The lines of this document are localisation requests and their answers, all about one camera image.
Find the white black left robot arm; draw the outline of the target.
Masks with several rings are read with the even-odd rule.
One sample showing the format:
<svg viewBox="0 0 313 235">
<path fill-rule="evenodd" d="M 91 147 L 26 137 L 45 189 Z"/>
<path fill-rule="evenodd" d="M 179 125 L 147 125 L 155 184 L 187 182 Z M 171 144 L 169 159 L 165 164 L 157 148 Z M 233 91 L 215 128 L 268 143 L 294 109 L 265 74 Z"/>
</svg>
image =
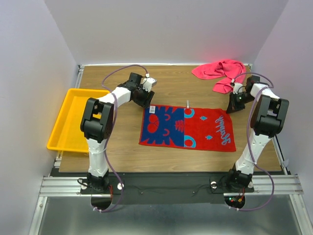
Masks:
<svg viewBox="0 0 313 235">
<path fill-rule="evenodd" d="M 80 129 L 87 140 L 89 169 L 84 186 L 105 192 L 109 187 L 106 148 L 116 122 L 118 108 L 133 101 L 142 108 L 150 106 L 157 80 L 149 74 L 130 73 L 129 79 L 101 98 L 89 98 L 86 102 Z"/>
</svg>

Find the red and blue patterned towel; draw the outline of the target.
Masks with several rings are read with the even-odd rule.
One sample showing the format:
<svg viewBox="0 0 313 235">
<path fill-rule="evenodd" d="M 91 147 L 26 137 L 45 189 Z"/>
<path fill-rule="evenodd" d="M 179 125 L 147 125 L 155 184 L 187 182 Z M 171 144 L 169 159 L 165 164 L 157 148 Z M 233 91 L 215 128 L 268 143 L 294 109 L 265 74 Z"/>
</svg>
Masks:
<svg viewBox="0 0 313 235">
<path fill-rule="evenodd" d="M 155 105 L 143 112 L 140 145 L 235 152 L 232 120 L 222 109 Z"/>
</svg>

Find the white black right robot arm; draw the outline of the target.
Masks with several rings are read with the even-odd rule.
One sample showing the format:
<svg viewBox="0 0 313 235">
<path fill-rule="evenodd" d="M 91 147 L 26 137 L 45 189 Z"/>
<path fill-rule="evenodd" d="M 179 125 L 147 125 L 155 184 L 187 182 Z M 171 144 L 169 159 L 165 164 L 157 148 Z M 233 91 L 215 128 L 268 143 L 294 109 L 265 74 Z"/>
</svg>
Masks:
<svg viewBox="0 0 313 235">
<path fill-rule="evenodd" d="M 268 78 L 250 72 L 246 85 L 242 85 L 237 79 L 243 75 L 247 73 L 231 80 L 233 91 L 229 94 L 226 112 L 238 112 L 245 108 L 245 104 L 253 104 L 246 128 L 247 145 L 225 179 L 230 191 L 253 187 L 254 169 L 260 169 L 258 159 L 270 140 L 282 131 L 290 104 L 287 99 L 274 94 L 271 90 L 274 85 Z"/>
</svg>

